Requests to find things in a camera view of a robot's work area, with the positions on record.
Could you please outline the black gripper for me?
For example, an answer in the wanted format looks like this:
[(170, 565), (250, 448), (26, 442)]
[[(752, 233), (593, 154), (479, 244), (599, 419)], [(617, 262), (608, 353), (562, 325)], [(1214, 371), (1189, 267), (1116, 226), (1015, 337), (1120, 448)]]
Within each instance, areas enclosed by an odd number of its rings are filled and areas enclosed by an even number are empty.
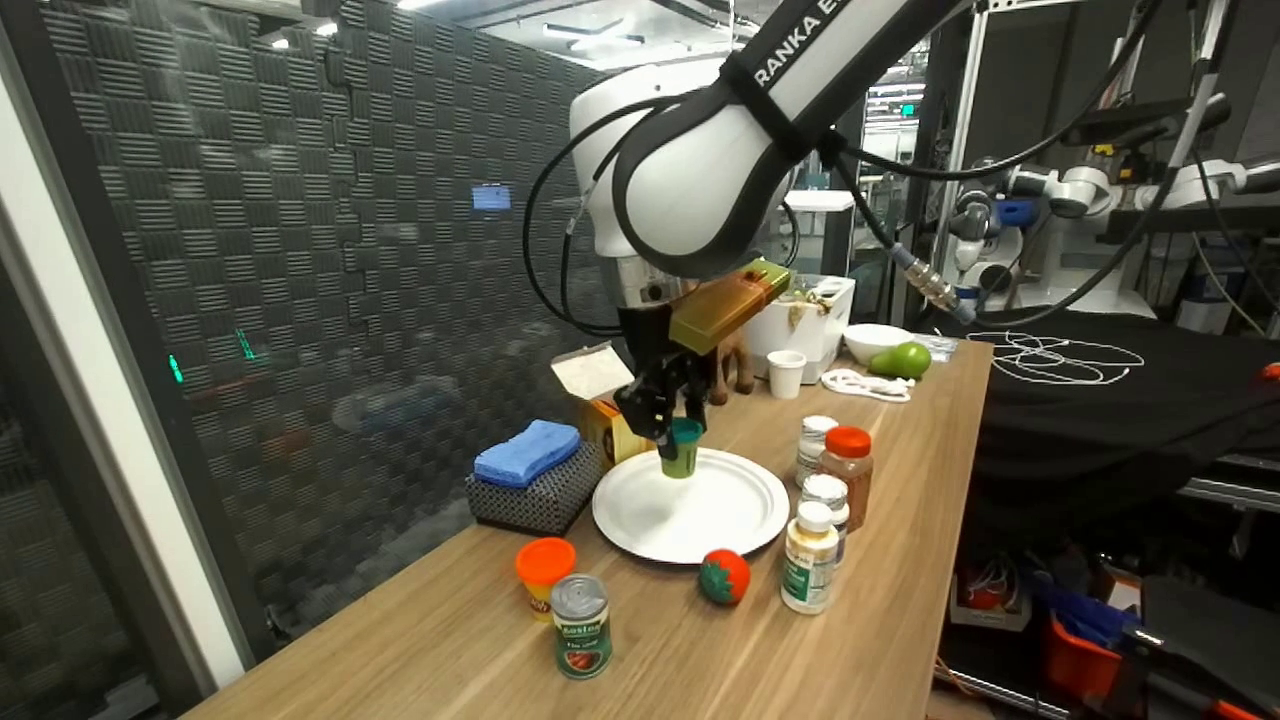
[(714, 359), (669, 341), (669, 309), (626, 309), (619, 327), (632, 359), (632, 385), (617, 393), (629, 429), (665, 451), (665, 429), (675, 413), (710, 429)]

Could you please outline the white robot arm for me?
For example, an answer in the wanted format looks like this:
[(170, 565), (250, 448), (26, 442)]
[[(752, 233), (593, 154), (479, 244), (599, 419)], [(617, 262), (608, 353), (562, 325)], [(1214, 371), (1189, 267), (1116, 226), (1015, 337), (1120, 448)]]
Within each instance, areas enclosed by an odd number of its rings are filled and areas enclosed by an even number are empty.
[(785, 0), (725, 60), (632, 68), (569, 104), (593, 247), (617, 262), (642, 362), (614, 398), (660, 454), (680, 451), (680, 419), (703, 425), (720, 345), (769, 302), (727, 297), (788, 172), (814, 153), (835, 162), (835, 119), (955, 7)]

